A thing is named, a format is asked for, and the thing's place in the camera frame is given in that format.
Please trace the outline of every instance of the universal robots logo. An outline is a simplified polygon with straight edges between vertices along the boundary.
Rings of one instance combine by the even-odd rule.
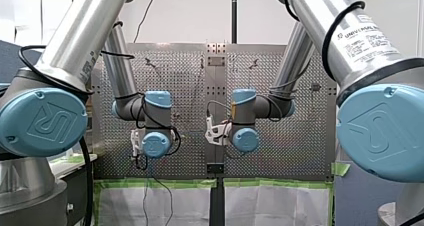
[[[63,143],[76,118],[76,113],[46,102],[38,110],[29,126],[28,134],[52,142]]]

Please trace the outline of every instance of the black cord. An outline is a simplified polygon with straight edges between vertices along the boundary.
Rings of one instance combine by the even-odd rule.
[[[284,5],[286,6],[287,12],[292,16],[292,18],[296,21],[299,21],[299,18],[296,16],[296,14],[293,13],[293,11],[290,8],[289,0],[284,0]]]
[[[3,95],[6,93],[6,90],[8,89],[9,87],[4,87],[4,88],[1,88],[0,89],[0,98],[1,97],[3,97]]]
[[[364,9],[364,8],[365,8],[365,2],[363,1],[357,1],[352,3],[345,10],[340,12],[339,15],[337,15],[337,17],[334,19],[334,22],[331,24],[330,28],[328,29],[327,34],[325,35],[324,43],[322,46],[322,53],[321,53],[322,64],[324,66],[324,70],[327,73],[327,75],[333,80],[334,80],[334,76],[330,70],[330,65],[328,64],[328,50],[330,48],[331,38],[333,37],[333,34],[336,31],[337,26],[339,26],[339,24],[342,22],[342,20],[348,13],[356,9]]]
[[[52,78],[48,75],[43,74],[42,72],[40,72],[36,67],[34,67],[34,65],[29,62],[29,60],[25,57],[24,52],[27,50],[32,50],[32,49],[45,49],[46,46],[45,45],[30,45],[30,46],[24,46],[22,48],[19,49],[19,59],[29,68],[31,69],[31,71],[33,71],[37,76],[39,76],[40,78],[44,79],[45,81],[49,82],[52,86],[56,86],[58,88],[62,88],[65,89],[67,91],[76,93],[76,94],[82,94],[82,95],[92,95],[93,92],[91,91],[83,91],[80,90],[78,88],[75,88],[74,86],[65,83],[65,82],[61,82],[55,78]]]
[[[147,199],[147,187],[149,186],[149,179],[146,177],[146,182],[144,183],[144,197],[143,197],[143,212],[144,217],[146,217],[146,226],[149,226],[149,217],[147,216],[146,211],[146,199]]]
[[[174,202],[173,202],[173,196],[171,190],[161,181],[159,181],[157,178],[153,177],[153,179],[160,185],[162,185],[166,190],[168,190],[169,197],[171,198],[171,215],[168,218],[168,221],[166,221],[165,226],[169,225],[169,222],[171,221],[172,217],[174,216]]]
[[[150,6],[152,6],[152,3],[153,3],[153,0],[150,0],[149,4],[147,5],[146,11],[144,12],[143,19],[141,20],[140,24],[138,25],[138,28],[137,28],[137,34],[135,35],[135,38],[134,38],[134,43],[137,41],[138,35],[140,34],[140,28],[141,28],[141,25],[142,25],[142,24],[144,23],[144,21],[146,20],[147,13],[149,12],[149,9],[150,9]]]
[[[417,216],[406,221],[405,223],[401,224],[400,226],[411,226],[411,225],[414,225],[414,224],[420,222],[423,219],[424,219],[424,213],[420,213]]]
[[[135,59],[134,55],[131,54],[120,54],[120,53],[112,53],[112,52],[108,52],[108,51],[101,51],[102,54],[107,54],[107,55],[111,55],[111,56],[116,56],[116,57],[124,57],[124,58],[128,58],[128,59]]]
[[[88,152],[88,146],[85,143],[84,137],[79,141],[81,145],[82,155],[85,162],[85,171],[87,175],[87,208],[84,217],[84,226],[91,225],[91,217],[93,214],[93,169],[91,166],[90,153]]]

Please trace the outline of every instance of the metal post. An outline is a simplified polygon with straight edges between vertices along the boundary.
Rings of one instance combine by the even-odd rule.
[[[75,0],[36,67],[85,90],[100,50],[126,0]]]
[[[231,43],[237,43],[237,0],[232,0],[231,4]]]
[[[117,24],[111,31],[105,44],[105,51],[118,54],[127,54],[124,35],[121,25]],[[137,93],[130,60],[126,57],[117,57],[103,54],[109,81],[112,85],[115,98],[122,98]]]

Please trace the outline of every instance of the perforated metal panel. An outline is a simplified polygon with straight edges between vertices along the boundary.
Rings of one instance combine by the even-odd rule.
[[[138,90],[168,90],[172,95],[172,124],[182,136],[182,146],[172,157],[152,162],[151,172],[163,178],[205,178],[203,135],[204,107],[204,45],[135,44],[129,51]],[[114,101],[112,88],[102,62],[100,68],[100,135],[102,145],[96,165],[98,178],[143,176],[145,173],[132,167],[130,133],[135,122],[125,122],[111,115]]]
[[[284,46],[226,45],[227,85],[230,103],[235,88],[254,87],[266,94],[278,71]],[[206,178],[205,160],[205,68],[206,45],[131,44],[129,51],[140,92],[169,90],[172,94],[172,123],[183,136],[180,151],[172,157],[155,160],[153,173],[162,178]],[[256,67],[249,70],[254,61]],[[100,159],[97,178],[144,176],[133,169],[130,130],[134,122],[111,115],[112,89],[102,62],[93,75],[93,143]],[[321,90],[312,92],[312,83]],[[260,149],[239,160],[226,160],[225,177],[272,177],[325,180],[334,159],[335,86],[322,70],[319,56],[299,83],[295,116],[280,123],[257,120]],[[230,154],[237,155],[233,149]]]
[[[277,47],[228,45],[228,103],[236,88],[268,93],[283,57]],[[312,84],[320,85],[320,90],[313,91]],[[279,123],[258,119],[259,149],[240,159],[227,158],[226,177],[328,180],[334,160],[335,87],[315,53],[298,83],[296,113]],[[229,147],[228,153],[237,156],[234,148]]]

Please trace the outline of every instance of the green tape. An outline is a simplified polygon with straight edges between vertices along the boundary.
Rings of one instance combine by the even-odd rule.
[[[148,180],[149,188],[164,188],[163,185],[154,179]],[[172,189],[188,189],[188,188],[213,188],[216,187],[216,180],[164,180],[160,182],[168,188]],[[102,189],[108,188],[140,188],[144,187],[146,180],[143,178],[128,178],[118,180],[96,180],[95,185],[99,185]]]
[[[349,171],[350,164],[345,163],[332,163],[331,164],[331,173],[335,176],[343,177]]]
[[[329,189],[332,183],[327,182],[307,182],[297,180],[282,180],[282,179],[266,179],[266,178],[252,178],[252,179],[224,179],[225,187],[255,187],[255,186],[278,186],[289,188],[308,188],[308,189]]]
[[[84,157],[82,155],[71,156],[68,159],[61,157],[55,160],[52,160],[51,163],[82,163],[84,162]]]

